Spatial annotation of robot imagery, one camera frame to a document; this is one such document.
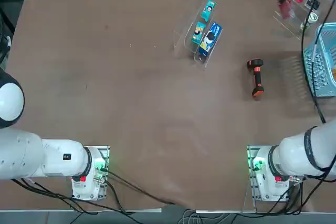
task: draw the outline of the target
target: black cable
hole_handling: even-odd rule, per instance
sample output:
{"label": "black cable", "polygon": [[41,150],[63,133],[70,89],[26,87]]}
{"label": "black cable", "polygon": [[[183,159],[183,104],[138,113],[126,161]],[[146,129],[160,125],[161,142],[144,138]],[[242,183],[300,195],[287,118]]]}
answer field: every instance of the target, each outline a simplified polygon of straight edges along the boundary
{"label": "black cable", "polygon": [[113,175],[114,177],[118,178],[119,180],[123,181],[124,183],[128,184],[129,186],[133,187],[133,188],[136,189],[137,191],[139,191],[139,192],[145,194],[146,196],[148,196],[148,197],[150,197],[150,198],[152,198],[152,199],[155,199],[155,200],[157,200],[157,201],[159,201],[159,202],[161,202],[161,203],[164,203],[164,204],[174,205],[174,203],[172,203],[172,202],[170,202],[170,201],[166,201],[166,200],[164,200],[164,199],[159,199],[159,198],[155,197],[154,195],[151,195],[150,193],[147,193],[145,190],[139,188],[138,186],[135,186],[134,184],[128,182],[126,179],[123,179],[123,178],[120,177],[119,175],[117,175],[117,174],[115,174],[115,173],[113,173],[113,172],[111,172],[111,171],[109,171],[109,170],[107,170],[107,169],[105,169],[105,168],[102,168],[102,169],[100,169],[100,170],[101,170],[102,172],[106,172],[106,173],[109,173],[109,174]]}
{"label": "black cable", "polygon": [[118,198],[118,195],[117,195],[117,192],[115,191],[114,186],[112,186],[112,184],[110,182],[108,182],[107,180],[105,180],[105,183],[111,188],[111,190],[113,192],[113,195],[114,195],[114,198],[115,198],[115,202],[117,203],[117,206],[118,206],[119,210],[122,211],[124,214],[132,215],[133,212],[127,212],[127,211],[125,211],[123,209],[123,207],[121,206],[119,198]]}
{"label": "black cable", "polygon": [[84,212],[81,212],[75,219],[73,219],[72,222],[70,222],[69,224],[73,224],[82,214],[84,214]]}
{"label": "black cable", "polygon": [[[331,10],[332,10],[332,8],[333,8],[333,6],[334,6],[334,4],[335,4],[335,1],[336,1],[336,0],[333,0],[333,1],[332,1],[331,6],[330,6],[330,8],[329,8],[329,10],[328,10],[328,12],[327,12],[327,15],[325,16],[325,18],[324,18],[324,20],[323,20],[323,23],[322,23],[322,25],[321,25],[321,28],[319,29],[319,32],[318,32],[318,34],[317,34],[317,36],[316,36],[316,39],[315,39],[314,48],[317,46],[317,42],[318,42],[318,40],[319,40],[319,37],[320,37],[321,32],[322,32],[322,30],[323,30],[323,27],[324,27],[325,23],[327,22],[327,19],[328,19],[330,13],[331,13]],[[322,114],[322,111],[320,110],[320,107],[319,107],[318,102],[317,102],[317,97],[316,97],[315,77],[314,77],[314,61],[311,63],[311,82],[312,82],[312,88],[313,88],[313,97],[314,97],[315,106],[318,107],[318,113],[319,113],[319,115],[320,115],[321,122],[322,122],[322,123],[325,123],[325,122],[326,122],[326,121],[325,121],[326,119],[324,118],[324,115]]]}
{"label": "black cable", "polygon": [[[24,178],[22,178],[21,181],[22,181],[27,187],[30,187],[30,186],[31,186],[30,184],[28,184],[28,182],[27,182]],[[38,187],[42,188],[45,192],[48,192],[48,193],[53,194],[52,191],[48,190],[47,188],[45,188],[45,187],[42,186],[41,184],[39,184],[39,183],[37,183],[37,182],[33,182],[33,183],[34,183],[35,185],[37,185]],[[97,212],[87,212],[87,211],[85,211],[85,210],[84,210],[84,209],[83,209],[77,202],[73,201],[72,199],[70,199],[69,201],[71,201],[72,203],[76,204],[80,210],[78,210],[76,207],[74,207],[74,206],[73,206],[72,204],[70,204],[69,202],[66,202],[64,199],[59,198],[59,197],[57,197],[57,198],[60,199],[61,201],[63,201],[65,204],[67,204],[70,208],[72,208],[72,209],[73,209],[74,211],[76,211],[76,212],[84,212],[84,213],[86,213],[86,214],[88,214],[88,215],[97,215],[97,214],[98,214]]]}
{"label": "black cable", "polygon": [[238,217],[238,215],[235,215],[234,217],[233,217],[233,219],[232,219],[232,221],[231,221],[231,223],[230,224],[233,224],[233,222],[235,221],[235,219]]}
{"label": "black cable", "polygon": [[58,193],[49,193],[49,192],[46,192],[46,191],[43,191],[41,189],[38,189],[36,187],[33,187],[33,186],[26,186],[24,184],[22,184],[21,182],[19,182],[18,180],[16,179],[11,179],[14,183],[18,184],[19,186],[25,188],[26,190],[28,191],[31,191],[31,192],[34,192],[34,193],[37,193],[37,194],[40,194],[40,195],[44,195],[44,196],[47,196],[47,197],[50,197],[50,198],[56,198],[56,199],[59,199],[59,198],[62,198],[62,199],[65,199],[65,200],[75,200],[75,201],[78,201],[78,202],[85,202],[87,204],[90,204],[90,205],[93,205],[93,206],[96,206],[96,207],[100,207],[100,208],[104,208],[104,209],[107,209],[107,210],[112,210],[112,211],[116,211],[116,212],[119,212],[121,213],[122,215],[126,216],[127,218],[133,220],[134,222],[136,222],[137,224],[143,224],[137,220],[135,220],[134,218],[132,218],[131,216],[129,215],[126,215],[124,214],[122,211],[120,210],[117,210],[115,208],[112,208],[112,207],[108,207],[108,206],[104,206],[104,205],[100,205],[100,204],[97,204],[97,203],[93,203],[91,201],[86,201],[86,200],[82,200],[82,199],[77,199],[77,198],[71,198],[71,197],[67,197],[65,195],[62,195],[62,194],[58,194]]}
{"label": "black cable", "polygon": [[[313,7],[315,6],[315,2],[316,2],[316,1],[317,1],[317,0],[314,0],[313,3],[312,3],[312,5],[311,5],[311,7],[310,7],[310,10],[309,10],[309,12],[308,12],[307,18],[306,18],[306,20],[304,21],[304,26],[303,26],[303,30],[302,30],[302,37],[301,37],[301,60],[302,60],[302,63],[303,63],[303,64],[304,64],[304,62],[305,62],[305,61],[304,61],[304,58],[305,58],[305,57],[304,57],[304,50],[303,50],[303,44],[304,44],[304,39],[305,39],[305,31],[306,31],[306,29],[307,29],[307,23],[308,23],[309,16],[310,16],[310,14],[311,14],[311,12],[312,12],[312,10],[313,10]],[[306,79],[306,81],[307,81],[307,83],[308,83],[308,85],[309,85],[308,75],[307,75],[307,72],[306,72],[305,67],[303,67],[303,70],[304,70],[305,79]],[[321,111],[321,109],[320,109],[320,106],[319,106],[318,102],[317,102],[316,91],[315,91],[315,88],[314,88],[313,79],[314,79],[314,74],[313,74],[313,72],[312,72],[313,91],[312,91],[311,88],[309,87],[310,95],[311,95],[311,97],[312,97],[312,99],[313,99],[313,102],[314,102],[314,104],[315,104],[315,107],[316,107],[316,109],[317,109],[317,111],[318,111],[318,114],[319,114],[319,117],[320,117],[321,122],[322,122],[322,123],[325,123],[326,121],[325,121],[324,115],[323,115],[323,113],[322,113],[322,111]]]}

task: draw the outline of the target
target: wire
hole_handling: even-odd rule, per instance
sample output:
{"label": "wire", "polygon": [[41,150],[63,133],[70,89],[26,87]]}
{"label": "wire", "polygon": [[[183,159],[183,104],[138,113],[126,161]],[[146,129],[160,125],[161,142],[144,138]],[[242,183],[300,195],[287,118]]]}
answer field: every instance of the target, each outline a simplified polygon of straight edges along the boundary
{"label": "wire", "polygon": [[155,197],[154,195],[151,195],[150,193],[147,193],[145,190],[139,188],[138,186],[135,186],[134,184],[128,182],[126,179],[123,179],[122,177],[120,177],[119,175],[105,169],[105,168],[102,168],[100,169],[102,172],[106,172],[106,173],[109,173],[111,175],[113,175],[114,177],[118,178],[119,180],[123,181],[124,183],[128,184],[129,186],[133,187],[134,189],[136,189],[137,191],[145,194],[146,196],[152,198],[152,199],[155,199],[161,203],[164,203],[164,204],[168,204],[168,205],[174,205],[174,203],[170,202],[170,201],[166,201],[166,200],[163,200],[163,199],[159,199],[157,197]]}
{"label": "wire", "polygon": [[119,208],[120,211],[122,211],[124,214],[126,215],[132,215],[133,212],[126,212],[123,207],[121,206],[120,204],[120,201],[119,201],[119,198],[118,198],[118,195],[117,195],[117,192],[115,191],[115,188],[114,186],[112,186],[112,184],[110,182],[108,182],[107,180],[105,180],[105,183],[111,188],[113,194],[114,194],[114,198],[115,198],[115,202],[117,203],[117,206]]}
{"label": "wire", "polygon": [[[37,183],[37,182],[34,182],[32,179],[30,178],[27,178],[28,181],[30,181],[32,184],[35,184],[37,185],[38,187],[42,188],[44,191],[48,192],[48,193],[51,193],[53,194],[53,192],[51,192],[50,190],[48,190],[47,188],[45,188],[44,186],[42,186],[41,184]],[[30,187],[30,185],[27,183],[27,181],[25,181],[25,179],[21,179],[21,181],[27,186],[27,187]],[[88,215],[97,215],[98,213],[97,212],[87,212],[85,211],[77,202],[75,202],[74,200],[70,199],[71,202],[73,202],[75,205],[78,206],[78,208],[81,210],[78,210],[76,207],[74,207],[72,204],[66,202],[64,199],[61,199],[59,198],[61,201],[63,201],[65,204],[67,204],[70,208],[72,208],[74,211],[76,212],[84,212]]]}
{"label": "wire", "polygon": [[[302,60],[302,63],[304,63],[304,50],[303,50],[303,44],[304,44],[304,39],[305,39],[305,32],[306,32],[306,29],[307,29],[307,23],[308,23],[308,19],[309,19],[309,16],[310,16],[310,14],[311,14],[311,12],[312,12],[312,10],[313,10],[313,7],[314,7],[314,5],[315,5],[315,2],[316,2],[317,0],[314,0],[313,1],[313,3],[312,3],[312,5],[311,5],[311,7],[310,7],[310,10],[309,10],[309,12],[308,12],[308,15],[307,15],[307,18],[306,18],[306,20],[304,21],[304,26],[303,26],[303,30],[302,30],[302,37],[301,37],[301,60]],[[312,71],[313,71],[313,66],[314,66],[314,59],[312,59],[312,64],[311,64],[311,67],[312,67]],[[306,81],[307,81],[307,83],[309,83],[309,81],[308,81],[308,76],[307,76],[307,73],[306,73],[306,70],[305,70],[305,68],[303,68],[304,69],[304,75],[305,75],[305,78],[306,78]],[[322,113],[322,111],[321,111],[321,109],[320,109],[320,106],[319,106],[319,104],[318,104],[318,102],[317,102],[317,98],[316,98],[316,90],[315,90],[315,87],[314,87],[314,74],[313,74],[313,72],[312,72],[312,85],[313,85],[313,90],[311,90],[311,88],[309,87],[309,91],[310,91],[310,94],[311,94],[311,97],[312,97],[312,99],[313,99],[313,102],[314,102],[314,104],[315,104],[315,107],[316,107],[316,109],[317,109],[317,111],[318,111],[318,114],[319,114],[319,117],[320,117],[320,120],[321,120],[321,122],[322,123],[325,123],[326,121],[326,119],[324,118],[324,115],[323,115],[323,113]]]}
{"label": "wire", "polygon": [[73,219],[72,222],[70,222],[69,224],[73,224],[82,214],[84,214],[84,212],[81,212],[75,219]]}
{"label": "wire", "polygon": [[73,200],[73,201],[78,201],[78,202],[85,202],[87,204],[90,204],[90,205],[93,205],[93,206],[96,206],[96,207],[100,207],[100,208],[104,208],[104,209],[108,209],[108,210],[112,210],[112,211],[116,211],[116,212],[119,212],[121,213],[122,215],[126,216],[127,218],[133,220],[134,222],[136,222],[137,224],[143,224],[139,221],[137,221],[136,219],[132,218],[131,216],[129,215],[126,215],[124,214],[122,211],[120,210],[117,210],[115,208],[112,208],[112,207],[108,207],[108,206],[104,206],[104,205],[101,205],[101,204],[97,204],[97,203],[93,203],[91,201],[86,201],[86,200],[82,200],[82,199],[77,199],[77,198],[70,198],[70,197],[67,197],[65,195],[62,195],[62,194],[58,194],[58,193],[52,193],[52,192],[47,192],[47,191],[44,191],[44,190],[41,190],[41,189],[38,189],[36,187],[33,187],[33,186],[26,186],[24,184],[22,184],[21,182],[19,182],[18,180],[16,179],[11,179],[14,183],[18,184],[19,186],[21,186],[22,188],[25,188],[26,190],[28,191],[31,191],[31,192],[34,192],[34,193],[37,193],[37,194],[40,194],[40,195],[44,195],[44,196],[47,196],[47,197],[50,197],[50,198],[62,198],[64,200]]}
{"label": "wire", "polygon": [[[323,30],[323,27],[324,27],[325,23],[327,22],[327,19],[328,19],[330,13],[331,13],[331,10],[332,10],[332,8],[333,8],[333,6],[334,6],[334,4],[335,4],[335,1],[336,1],[336,0],[333,0],[333,1],[332,1],[331,6],[330,6],[330,8],[329,8],[329,10],[328,10],[328,12],[327,12],[327,15],[325,16],[325,18],[324,18],[324,20],[323,20],[323,23],[322,23],[322,25],[321,25],[321,27],[320,27],[320,29],[319,29],[319,32],[318,32],[318,34],[317,34],[317,36],[316,36],[316,39],[315,39],[314,49],[316,49],[317,42],[318,42],[318,40],[319,40],[319,37],[320,37],[321,32],[322,32],[322,30]],[[311,76],[311,82],[312,82],[312,86],[313,86],[313,95],[314,95],[314,98],[315,98],[316,103],[317,103],[316,88],[315,88],[315,79],[314,79],[314,60],[315,60],[315,55],[314,55],[314,54],[315,54],[315,53],[316,53],[316,50],[313,51],[313,57],[312,57],[312,63],[311,63],[311,75],[312,75],[312,76]],[[319,114],[320,114],[320,118],[321,118],[322,123],[325,123],[326,121],[325,121],[325,118],[324,118],[324,116],[323,116],[321,110],[318,110],[318,111],[319,111]]]}
{"label": "wire", "polygon": [[238,215],[235,215],[231,221],[231,224],[233,224],[233,222],[235,221],[235,219],[238,217]]}
{"label": "wire", "polygon": [[[185,216],[185,214],[187,212],[191,211],[192,214],[190,216]],[[183,216],[182,218],[180,218],[178,221],[177,221],[177,224],[179,224],[181,221],[183,221],[183,224],[184,223],[184,220],[185,219],[188,219],[191,220],[191,219],[197,219],[197,222],[200,220],[201,223],[203,223],[203,220],[218,220],[218,219],[221,219],[219,222],[215,223],[215,224],[220,224],[222,221],[224,221],[228,216],[230,216],[231,214],[221,214],[219,216],[216,216],[216,217],[204,217],[204,216],[201,216],[199,214],[196,214],[196,213],[193,213],[194,210],[190,210],[190,209],[187,209],[183,212]]]}

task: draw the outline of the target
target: snack package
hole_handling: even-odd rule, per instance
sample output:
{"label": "snack package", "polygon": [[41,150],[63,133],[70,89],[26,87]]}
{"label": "snack package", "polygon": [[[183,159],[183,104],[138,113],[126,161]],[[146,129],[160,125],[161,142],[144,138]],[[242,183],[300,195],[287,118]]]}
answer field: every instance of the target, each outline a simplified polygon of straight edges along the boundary
{"label": "snack package", "polygon": [[204,18],[206,22],[208,22],[212,9],[215,8],[216,2],[212,0],[208,0],[206,5],[202,11],[201,17]]}
{"label": "snack package", "polygon": [[205,24],[203,24],[202,22],[197,22],[194,34],[191,37],[191,41],[193,43],[196,43],[198,45],[201,43],[202,32],[203,32],[204,28],[205,28]]}
{"label": "snack package", "polygon": [[210,30],[204,37],[200,45],[200,48],[198,49],[201,55],[204,55],[205,57],[208,56],[209,51],[216,44],[216,41],[219,35],[221,34],[221,32],[222,32],[222,27],[217,23],[213,23]]}

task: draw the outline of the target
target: robotic arm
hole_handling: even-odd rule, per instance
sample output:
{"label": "robotic arm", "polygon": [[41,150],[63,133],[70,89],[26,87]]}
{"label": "robotic arm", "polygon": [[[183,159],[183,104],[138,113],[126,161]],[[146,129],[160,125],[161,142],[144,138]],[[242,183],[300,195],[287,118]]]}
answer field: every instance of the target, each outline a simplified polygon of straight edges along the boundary
{"label": "robotic arm", "polygon": [[[320,176],[336,154],[336,120],[263,146],[253,160],[261,200],[277,201],[285,193],[290,176]],[[336,176],[336,165],[329,177]]]}
{"label": "robotic arm", "polygon": [[82,146],[72,140],[41,139],[7,128],[21,117],[25,97],[20,84],[0,69],[0,179],[70,176],[73,197],[106,197],[107,146]]}

